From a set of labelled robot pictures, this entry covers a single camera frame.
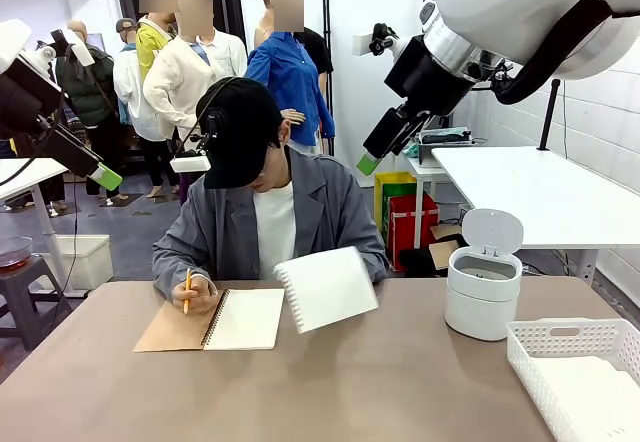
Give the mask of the person's right hand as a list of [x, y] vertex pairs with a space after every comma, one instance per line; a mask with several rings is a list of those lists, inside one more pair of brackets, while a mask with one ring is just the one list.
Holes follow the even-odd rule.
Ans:
[[186, 316], [204, 314], [217, 307], [219, 299], [215, 285], [202, 275], [192, 276], [190, 286], [182, 282], [172, 290], [172, 303]]

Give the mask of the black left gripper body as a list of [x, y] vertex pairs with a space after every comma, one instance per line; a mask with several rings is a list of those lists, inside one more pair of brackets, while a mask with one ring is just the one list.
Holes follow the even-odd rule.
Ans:
[[1, 134], [41, 137], [58, 107], [61, 89], [23, 59], [1, 74]]

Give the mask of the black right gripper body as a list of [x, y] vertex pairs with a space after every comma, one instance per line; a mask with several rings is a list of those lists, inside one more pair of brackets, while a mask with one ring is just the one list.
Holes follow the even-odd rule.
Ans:
[[406, 98], [409, 111], [451, 113], [473, 83], [452, 75], [439, 65], [421, 36], [412, 37], [397, 58], [384, 83]]

